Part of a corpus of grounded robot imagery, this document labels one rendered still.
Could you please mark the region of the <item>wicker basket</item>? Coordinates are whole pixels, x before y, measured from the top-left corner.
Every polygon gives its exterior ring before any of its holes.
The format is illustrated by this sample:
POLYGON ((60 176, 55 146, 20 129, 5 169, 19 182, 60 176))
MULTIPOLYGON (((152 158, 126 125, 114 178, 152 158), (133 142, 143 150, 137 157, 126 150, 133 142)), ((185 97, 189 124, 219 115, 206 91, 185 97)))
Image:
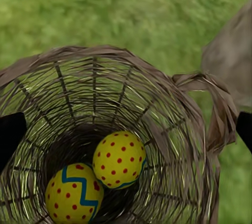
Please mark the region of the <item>wicker basket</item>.
MULTIPOLYGON (((73 164, 72 160, 92 164, 94 151, 86 152, 86 147, 93 146, 95 142, 100 143, 104 136, 119 130, 135 133, 146 149, 151 148, 152 152, 156 152, 157 164, 150 163, 150 153, 147 151, 144 183, 141 183, 140 178, 137 179, 127 198, 108 210, 106 208, 109 205, 116 199, 120 199, 122 190, 114 189, 104 195, 103 206, 95 215, 95 219, 98 218, 98 220, 91 221, 89 224, 162 224, 173 203, 175 203, 174 210, 167 222, 180 205, 181 210, 172 222, 176 224, 186 206, 189 205, 192 211, 187 224, 191 224, 194 210, 196 211, 194 224, 218 224, 220 199, 218 187, 221 165, 217 155, 221 154, 226 145, 237 141, 236 123, 241 112, 221 77, 210 72, 174 74, 170 77, 126 48, 108 44, 94 47, 71 44, 52 47, 42 54, 18 59, 13 65, 0 70, 0 117, 18 92, 20 93, 18 98, 23 95, 26 97, 20 102, 15 112, 22 111, 26 119, 33 114, 36 116, 28 122, 28 132, 24 135, 23 141, 7 163, 3 173, 0 174, 2 190, 0 208, 6 206, 11 224, 14 224, 14 216, 16 224, 27 224, 30 216, 33 224, 56 224, 47 211, 45 201, 47 166, 50 157, 65 144, 60 154, 56 156, 56 169, 63 161, 64 167, 73 164), (97 57, 113 61, 99 61, 97 57), (74 73, 62 75, 59 65, 72 61, 86 62, 86 64, 72 66, 76 69, 74 73), (127 71, 104 65, 124 65, 129 69, 127 71), (22 81, 27 78, 18 79, 25 74, 31 72, 36 74, 50 68, 56 68, 58 77, 52 79, 51 82, 45 82, 31 93, 28 91, 32 87, 25 88, 22 84, 22 81), (133 70, 143 77, 133 73, 133 70), (72 76, 84 76, 84 78, 64 82, 64 78, 72 76), (114 91, 104 86, 107 83, 97 83, 96 78, 108 78, 119 82, 123 84, 123 89, 121 92, 114 91), (13 86, 3 95, 7 85, 12 81, 14 81, 13 86), (46 102, 51 95, 56 93, 52 86, 58 82, 62 91, 46 102), (88 89, 88 94, 91 96, 78 94, 73 96, 73 99, 78 101, 72 101, 70 96, 78 93, 77 89, 66 89, 72 84, 91 85, 93 89, 88 89), (132 85, 142 89, 144 93, 152 97, 152 100, 148 100, 132 85), (107 91, 101 91, 97 87, 107 91), (134 97, 147 103, 141 103, 143 110, 125 94, 127 90, 133 93, 134 97), (213 100, 208 131, 206 131, 206 121, 201 108, 186 93, 201 90, 209 90, 213 100), (107 97, 104 98, 105 95, 107 97), (118 99, 109 98, 111 95, 117 96, 118 99), (53 104, 62 98, 64 98, 64 103, 53 104), (126 101, 130 105, 126 104, 126 101), (74 109, 76 106, 90 107, 91 114, 78 113, 78 110, 74 109), (108 107, 104 109, 98 106, 108 107), (121 107, 132 117, 126 116, 121 107), (159 118, 157 123, 149 112, 151 108, 159 118), (48 114, 54 110, 56 113, 49 116, 48 114), (98 112, 103 113, 107 119, 99 120, 98 112), (168 114, 171 114, 171 117, 168 114), (165 118, 168 125, 161 116, 165 118), (42 119, 44 123, 33 132, 42 119), (49 132, 48 128, 51 129, 49 132), (148 137, 146 141, 140 129, 146 133, 148 137), (171 143, 170 130, 176 130, 178 133, 180 157, 171 143), (106 132, 106 134, 91 133, 95 131, 106 132), (33 137, 30 138, 32 132, 33 137), (47 132, 49 137, 46 140, 47 132), (72 134, 75 135, 72 137, 72 134), (201 145, 202 153, 197 148, 195 138, 201 145), (93 140, 93 142, 83 142, 88 140, 93 140), (70 150, 77 141, 82 141, 81 145, 70 150), (26 167, 28 160, 29 165, 26 167), (204 166, 201 177, 200 161, 202 160, 204 166), (196 166, 195 172, 193 162, 196 166), (215 173, 212 163, 216 166, 215 173), (152 171, 156 169, 157 181, 153 181, 152 171), (24 173, 26 173, 25 176, 24 173), (195 179, 196 174, 198 182, 195 179), (167 182, 169 176, 170 181, 166 188, 163 182, 167 182), (214 178, 213 191, 211 190, 212 176, 214 178), (193 186, 195 186, 194 197, 191 194, 193 186), (24 194, 25 191, 26 194, 24 194), (30 213, 25 201, 28 201, 31 206, 30 213)), ((6 224, 1 217, 0 224, 6 224)))

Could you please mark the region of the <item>easter egg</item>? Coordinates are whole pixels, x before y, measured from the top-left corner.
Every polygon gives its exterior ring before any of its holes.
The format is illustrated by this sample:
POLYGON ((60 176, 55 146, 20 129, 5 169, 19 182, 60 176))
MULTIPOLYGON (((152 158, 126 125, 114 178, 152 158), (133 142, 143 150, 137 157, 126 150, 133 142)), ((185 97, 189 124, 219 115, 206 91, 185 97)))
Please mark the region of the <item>easter egg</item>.
POLYGON ((144 173, 147 150, 133 132, 113 131, 93 151, 93 172, 108 190, 128 189, 144 173))
POLYGON ((51 175, 45 193, 47 211, 56 224, 89 224, 102 207, 106 189, 89 162, 68 164, 51 175))

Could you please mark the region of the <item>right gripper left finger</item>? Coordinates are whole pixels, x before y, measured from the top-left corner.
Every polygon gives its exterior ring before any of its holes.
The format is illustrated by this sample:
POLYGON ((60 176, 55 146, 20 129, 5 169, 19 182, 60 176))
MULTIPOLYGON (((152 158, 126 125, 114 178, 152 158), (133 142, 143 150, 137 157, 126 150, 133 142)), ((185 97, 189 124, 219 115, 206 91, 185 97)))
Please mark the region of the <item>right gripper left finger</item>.
POLYGON ((0 174, 26 135, 28 121, 22 111, 0 117, 0 174))

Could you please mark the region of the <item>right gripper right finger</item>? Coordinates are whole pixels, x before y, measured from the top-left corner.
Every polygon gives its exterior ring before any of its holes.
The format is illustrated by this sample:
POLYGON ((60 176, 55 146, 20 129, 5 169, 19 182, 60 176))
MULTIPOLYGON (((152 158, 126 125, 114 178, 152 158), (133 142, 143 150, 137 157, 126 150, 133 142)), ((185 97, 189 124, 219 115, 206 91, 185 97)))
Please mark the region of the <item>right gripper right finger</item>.
POLYGON ((252 113, 240 112, 236 123, 236 131, 252 153, 252 113))

